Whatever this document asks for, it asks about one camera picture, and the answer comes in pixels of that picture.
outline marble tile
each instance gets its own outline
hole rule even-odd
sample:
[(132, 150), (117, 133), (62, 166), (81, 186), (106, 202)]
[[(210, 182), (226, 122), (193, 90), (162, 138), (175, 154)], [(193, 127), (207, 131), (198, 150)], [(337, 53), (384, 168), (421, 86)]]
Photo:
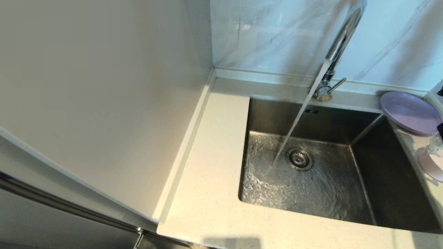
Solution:
[[(355, 0), (211, 0), (214, 65), (315, 76)], [(430, 90), (442, 78), (442, 0), (369, 0), (336, 78)]]

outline chrome faucet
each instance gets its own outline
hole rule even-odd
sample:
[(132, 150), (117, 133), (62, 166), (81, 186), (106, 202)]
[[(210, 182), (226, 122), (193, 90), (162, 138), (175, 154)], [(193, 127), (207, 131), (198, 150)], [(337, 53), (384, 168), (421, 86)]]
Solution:
[(326, 55), (326, 59), (331, 61), (331, 65), (329, 66), (328, 71), (326, 71), (322, 81), (313, 95), (313, 97), (318, 101), (325, 102), (331, 100), (331, 92), (346, 81), (346, 78), (343, 78), (333, 87), (329, 86), (329, 81), (335, 74), (335, 65), (337, 64), (338, 59), (340, 59), (340, 56), (343, 54), (346, 45), (348, 45), (352, 34), (357, 28), (358, 22), (360, 21), (363, 12), (365, 12), (366, 5), (366, 0), (358, 0), (358, 2), (349, 11), (346, 21), (343, 23), (337, 37), (335, 37), (335, 41)]

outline faucet handle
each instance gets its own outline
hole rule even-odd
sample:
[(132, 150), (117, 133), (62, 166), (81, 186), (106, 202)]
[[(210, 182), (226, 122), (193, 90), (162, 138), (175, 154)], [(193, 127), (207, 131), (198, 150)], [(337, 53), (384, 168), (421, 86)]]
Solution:
[(329, 91), (328, 93), (332, 93), (332, 91), (334, 91), (337, 87), (339, 87), (343, 82), (346, 81), (346, 78), (341, 79), (339, 82), (337, 82), (337, 84), (335, 84)]

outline drain strainer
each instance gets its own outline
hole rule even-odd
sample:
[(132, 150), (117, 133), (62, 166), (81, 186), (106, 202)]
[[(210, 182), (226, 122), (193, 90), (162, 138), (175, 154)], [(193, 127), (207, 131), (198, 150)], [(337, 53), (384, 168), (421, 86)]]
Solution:
[(294, 147), (286, 152), (286, 161), (288, 164), (298, 171), (308, 171), (313, 166), (312, 156), (307, 150)]

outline stainless steel sink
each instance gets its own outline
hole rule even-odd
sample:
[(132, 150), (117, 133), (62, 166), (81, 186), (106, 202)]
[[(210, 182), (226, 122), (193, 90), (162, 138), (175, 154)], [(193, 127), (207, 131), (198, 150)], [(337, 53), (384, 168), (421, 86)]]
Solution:
[(442, 233), (385, 117), (308, 106), (277, 163), (301, 105), (251, 99), (239, 198), (338, 220)]

